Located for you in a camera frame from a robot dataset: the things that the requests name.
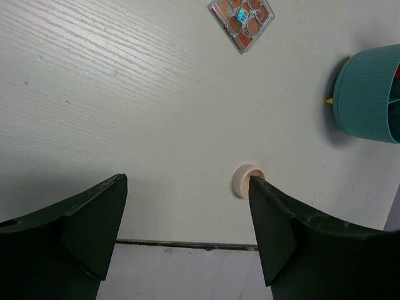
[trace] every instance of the makeup palette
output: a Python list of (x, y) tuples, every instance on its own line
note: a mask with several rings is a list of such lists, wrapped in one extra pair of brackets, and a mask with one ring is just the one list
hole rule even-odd
[(214, 0), (209, 8), (240, 53), (249, 51), (275, 18), (266, 0)]

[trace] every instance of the eyeshadow pan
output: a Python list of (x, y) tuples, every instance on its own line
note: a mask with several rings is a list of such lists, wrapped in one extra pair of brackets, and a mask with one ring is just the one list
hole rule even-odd
[(249, 51), (275, 18), (267, 0), (212, 0), (208, 7), (240, 53)]

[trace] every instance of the sticker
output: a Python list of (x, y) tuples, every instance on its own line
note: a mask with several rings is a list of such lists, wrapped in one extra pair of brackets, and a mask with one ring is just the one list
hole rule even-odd
[(243, 25), (246, 25), (246, 23), (248, 22), (249, 15), (250, 15), (249, 12), (242, 7), (239, 13), (237, 14), (237, 20)]

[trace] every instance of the red object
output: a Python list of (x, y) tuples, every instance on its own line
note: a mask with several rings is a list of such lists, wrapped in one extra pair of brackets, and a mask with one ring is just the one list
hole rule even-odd
[(395, 75), (394, 75), (394, 78), (395, 78), (396, 80), (399, 80), (399, 79), (400, 79), (400, 66), (398, 67), (398, 69), (397, 69), (397, 71), (396, 71), (396, 73), (395, 73)]

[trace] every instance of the wooden table surface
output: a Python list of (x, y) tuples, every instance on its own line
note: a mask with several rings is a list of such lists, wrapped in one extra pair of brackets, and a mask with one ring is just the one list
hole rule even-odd
[(209, 0), (0, 1), (0, 221), (126, 173), (120, 239), (255, 244), (230, 188), (254, 163), (382, 229), (400, 147), (343, 134), (324, 99), (348, 54), (400, 41), (399, 2), (269, 3), (240, 55)]

